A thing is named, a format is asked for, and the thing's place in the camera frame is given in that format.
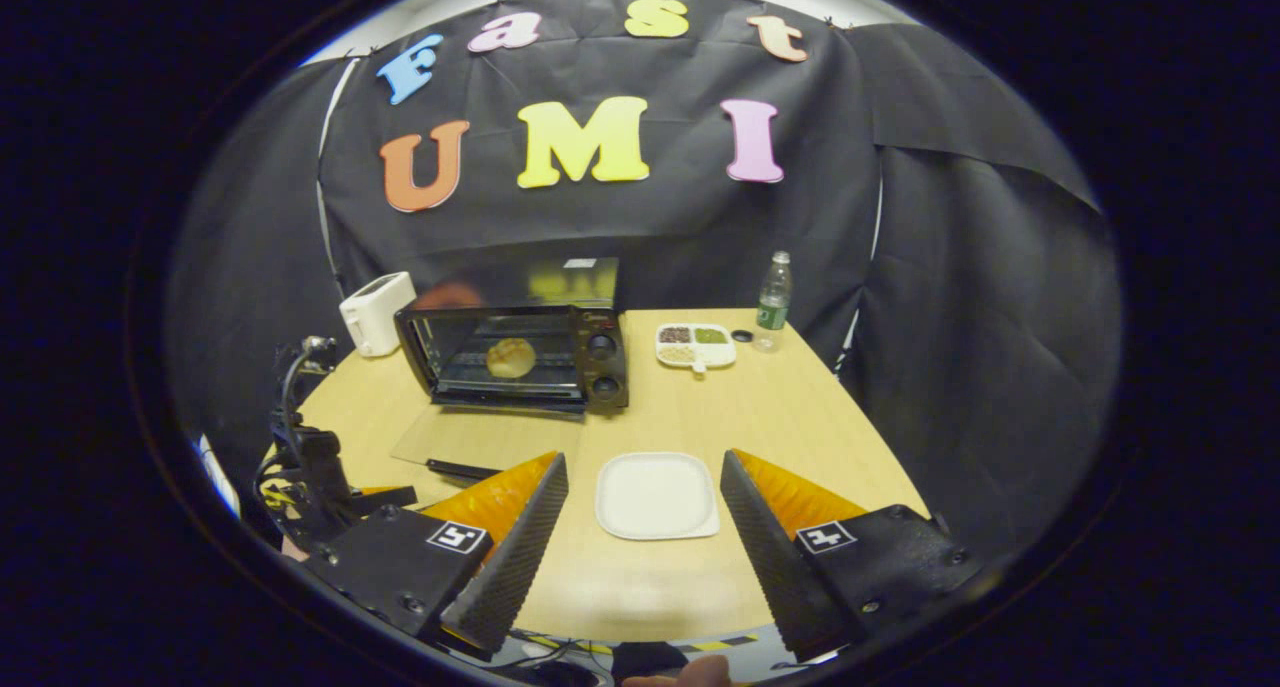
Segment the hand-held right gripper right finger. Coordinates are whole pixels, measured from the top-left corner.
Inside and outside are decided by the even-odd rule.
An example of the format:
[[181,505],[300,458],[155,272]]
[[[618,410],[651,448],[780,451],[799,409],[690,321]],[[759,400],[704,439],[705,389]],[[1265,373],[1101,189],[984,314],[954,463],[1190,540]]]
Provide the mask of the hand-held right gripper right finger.
[[719,491],[783,645],[801,661],[901,640],[984,572],[916,510],[867,509],[741,449],[724,454]]

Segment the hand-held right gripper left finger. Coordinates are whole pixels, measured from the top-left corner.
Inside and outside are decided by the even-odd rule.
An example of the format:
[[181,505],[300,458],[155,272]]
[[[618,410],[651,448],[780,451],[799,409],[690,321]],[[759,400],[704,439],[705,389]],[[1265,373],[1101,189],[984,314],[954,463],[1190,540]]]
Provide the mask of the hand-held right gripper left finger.
[[489,660],[520,614],[570,493],[563,453],[428,509],[381,507],[307,550],[306,569],[372,618]]

